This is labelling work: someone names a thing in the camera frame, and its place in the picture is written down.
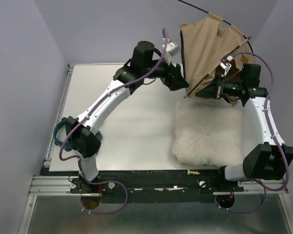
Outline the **beige pet tent fabric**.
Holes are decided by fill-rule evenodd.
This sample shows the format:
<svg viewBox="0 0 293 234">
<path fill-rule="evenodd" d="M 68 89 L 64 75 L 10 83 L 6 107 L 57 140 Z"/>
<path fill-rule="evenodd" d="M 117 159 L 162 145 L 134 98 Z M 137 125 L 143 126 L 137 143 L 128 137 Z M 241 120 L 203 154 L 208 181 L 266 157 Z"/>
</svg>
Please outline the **beige pet tent fabric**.
<svg viewBox="0 0 293 234">
<path fill-rule="evenodd" d="M 250 55 L 249 38 L 234 25 L 223 27 L 223 19 L 215 14 L 199 22 L 180 25 L 181 58 L 184 78 L 189 87 L 186 98 L 196 98 L 196 93 L 208 87 L 218 73 L 223 73 L 221 61 L 233 56 L 228 79 L 237 81 L 246 63 L 256 63 Z"/>
</svg>

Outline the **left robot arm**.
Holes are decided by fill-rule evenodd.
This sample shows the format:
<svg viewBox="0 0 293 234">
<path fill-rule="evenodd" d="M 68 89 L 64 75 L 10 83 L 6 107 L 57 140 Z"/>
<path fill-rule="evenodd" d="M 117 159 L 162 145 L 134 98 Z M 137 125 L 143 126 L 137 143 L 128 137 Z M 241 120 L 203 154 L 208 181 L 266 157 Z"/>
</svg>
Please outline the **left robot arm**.
<svg viewBox="0 0 293 234">
<path fill-rule="evenodd" d="M 146 78 L 160 79 L 170 91 L 189 86 L 183 78 L 180 64 L 171 63 L 179 50 L 177 43 L 167 39 L 159 51 L 149 41 L 140 41 L 134 47 L 132 57 L 116 72 L 103 94 L 76 118 L 65 120 L 66 138 L 61 150 L 69 144 L 78 154 L 79 174 L 82 187 L 89 193 L 98 189 L 99 170 L 96 154 L 101 147 L 99 128 L 108 116 L 144 84 Z"/>
</svg>

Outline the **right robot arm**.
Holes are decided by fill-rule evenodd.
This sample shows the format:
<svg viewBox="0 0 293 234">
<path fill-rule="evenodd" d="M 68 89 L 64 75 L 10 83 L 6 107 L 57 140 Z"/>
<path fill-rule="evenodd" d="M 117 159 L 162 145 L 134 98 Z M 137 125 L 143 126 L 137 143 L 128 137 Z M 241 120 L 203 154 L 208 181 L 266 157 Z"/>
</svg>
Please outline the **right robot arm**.
<svg viewBox="0 0 293 234">
<path fill-rule="evenodd" d="M 286 145 L 272 117 L 268 91 L 259 87 L 261 66 L 244 64 L 239 82 L 226 80 L 217 74 L 214 81 L 196 92 L 199 98 L 237 97 L 246 109 L 256 133 L 256 146 L 243 159 L 242 164 L 224 167 L 224 174 L 215 178 L 215 186 L 226 191 L 233 181 L 244 179 L 280 180 L 293 159 L 293 147 Z"/>
</svg>

